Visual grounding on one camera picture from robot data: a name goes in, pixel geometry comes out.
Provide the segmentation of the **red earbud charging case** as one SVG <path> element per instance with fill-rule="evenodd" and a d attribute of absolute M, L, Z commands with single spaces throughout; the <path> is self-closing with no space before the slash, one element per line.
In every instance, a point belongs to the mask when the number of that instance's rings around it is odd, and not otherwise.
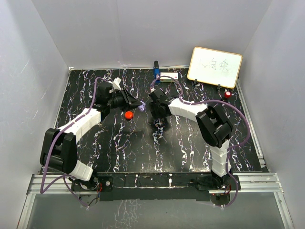
<path fill-rule="evenodd" d="M 124 113 L 124 117 L 125 117 L 126 120 L 132 120 L 133 117 L 134 117 L 134 114 L 133 114 L 132 111 L 126 111 L 126 112 Z"/>

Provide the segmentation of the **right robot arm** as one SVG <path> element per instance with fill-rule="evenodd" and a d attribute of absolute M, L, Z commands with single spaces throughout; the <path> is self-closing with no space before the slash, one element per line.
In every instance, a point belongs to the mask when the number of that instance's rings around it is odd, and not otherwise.
<path fill-rule="evenodd" d="M 230 182 L 231 165 L 228 159 L 233 124 L 219 104 L 195 104 L 182 98 L 166 95 L 162 89 L 149 94 L 149 109 L 153 118 L 177 115 L 196 122 L 204 142 L 210 146 L 212 169 L 210 182 L 217 189 L 224 189 Z"/>

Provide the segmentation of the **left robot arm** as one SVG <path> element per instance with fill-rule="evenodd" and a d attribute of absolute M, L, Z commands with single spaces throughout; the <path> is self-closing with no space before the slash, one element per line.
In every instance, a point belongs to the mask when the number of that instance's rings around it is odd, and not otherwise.
<path fill-rule="evenodd" d="M 40 164 L 45 170 L 55 169 L 64 177 L 76 179 L 87 190 L 96 189 L 99 182 L 94 169 L 78 159 L 78 141 L 101 123 L 111 109 L 119 108 L 123 112 L 144 109 L 144 103 L 121 87 L 120 82 L 120 78 L 95 82 L 90 106 L 67 124 L 46 131 L 40 156 Z"/>

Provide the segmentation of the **purple earbud charging case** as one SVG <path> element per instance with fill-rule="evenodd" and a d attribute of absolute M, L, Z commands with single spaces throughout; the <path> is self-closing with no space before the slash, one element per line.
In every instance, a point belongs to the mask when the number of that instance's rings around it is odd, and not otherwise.
<path fill-rule="evenodd" d="M 143 112 L 145 110 L 145 103 L 143 101 L 140 101 L 140 105 L 138 106 L 138 109 Z"/>

